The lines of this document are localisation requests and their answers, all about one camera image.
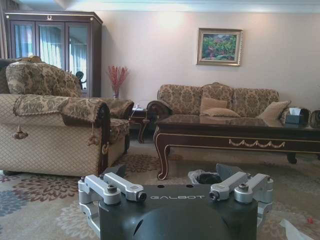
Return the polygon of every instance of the sofa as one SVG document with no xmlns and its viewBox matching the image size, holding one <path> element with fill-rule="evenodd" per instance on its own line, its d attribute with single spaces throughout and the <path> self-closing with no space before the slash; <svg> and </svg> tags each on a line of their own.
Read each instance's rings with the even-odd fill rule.
<svg viewBox="0 0 320 240">
<path fill-rule="evenodd" d="M 74 75 L 39 57 L 0 59 L 0 170 L 99 175 L 129 148 L 133 105 L 81 97 Z"/>
<path fill-rule="evenodd" d="M 164 84 L 157 92 L 157 100 L 149 102 L 148 111 L 155 112 L 158 119 L 169 115 L 200 115 L 202 98 L 227 101 L 227 108 L 243 118 L 259 116 L 269 104 L 279 101 L 279 93 L 273 89 L 234 88 L 219 82 L 204 86 Z M 282 123 L 289 114 L 286 108 Z"/>
</svg>

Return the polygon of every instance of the gold picture frame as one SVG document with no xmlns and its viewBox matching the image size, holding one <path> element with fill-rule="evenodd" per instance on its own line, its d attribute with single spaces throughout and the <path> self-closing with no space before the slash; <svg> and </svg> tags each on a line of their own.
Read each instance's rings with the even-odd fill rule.
<svg viewBox="0 0 320 240">
<path fill-rule="evenodd" d="M 199 28 L 197 65 L 241 65 L 243 29 Z"/>
</svg>

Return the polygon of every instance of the tassel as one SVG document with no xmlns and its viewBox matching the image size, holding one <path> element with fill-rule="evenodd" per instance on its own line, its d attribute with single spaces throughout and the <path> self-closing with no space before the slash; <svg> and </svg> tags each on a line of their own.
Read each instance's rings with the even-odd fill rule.
<svg viewBox="0 0 320 240">
<path fill-rule="evenodd" d="M 109 150 L 109 142 L 107 142 L 106 144 L 104 144 L 101 148 L 101 152 L 103 155 L 106 155 L 108 153 Z"/>
<path fill-rule="evenodd" d="M 18 125 L 18 129 L 16 130 L 16 132 L 14 132 L 12 134 L 12 137 L 14 139 L 17 140 L 21 140 L 21 139 L 25 139 L 26 137 L 28 137 L 29 134 L 27 132 L 22 131 L 21 127 L 20 127 L 20 117 L 19 117 L 19 125 Z"/>
<path fill-rule="evenodd" d="M 95 135 L 94 123 L 92 123 L 92 132 L 91 132 L 91 135 L 90 135 L 89 139 L 86 141 L 86 144 L 88 146 L 91 146 L 91 145 L 96 145 L 97 146 L 99 144 L 99 139 Z"/>
</svg>

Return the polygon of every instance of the wall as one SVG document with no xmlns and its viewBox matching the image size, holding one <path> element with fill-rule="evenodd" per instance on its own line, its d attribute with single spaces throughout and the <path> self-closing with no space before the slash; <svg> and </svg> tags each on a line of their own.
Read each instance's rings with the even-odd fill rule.
<svg viewBox="0 0 320 240">
<path fill-rule="evenodd" d="M 102 87 L 108 65 L 130 74 L 120 97 L 145 107 L 162 84 L 271 88 L 280 100 L 320 108 L 320 14 L 96 11 L 103 20 Z M 244 29 L 242 64 L 196 65 L 198 28 Z"/>
</svg>

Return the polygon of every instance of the paper on floor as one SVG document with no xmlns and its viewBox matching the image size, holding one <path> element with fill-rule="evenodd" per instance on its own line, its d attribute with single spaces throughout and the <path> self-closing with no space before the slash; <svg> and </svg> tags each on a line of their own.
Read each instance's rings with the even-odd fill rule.
<svg viewBox="0 0 320 240">
<path fill-rule="evenodd" d="M 280 225 L 285 228 L 285 235 L 288 240 L 314 240 L 295 228 L 288 220 L 282 219 Z"/>
</svg>

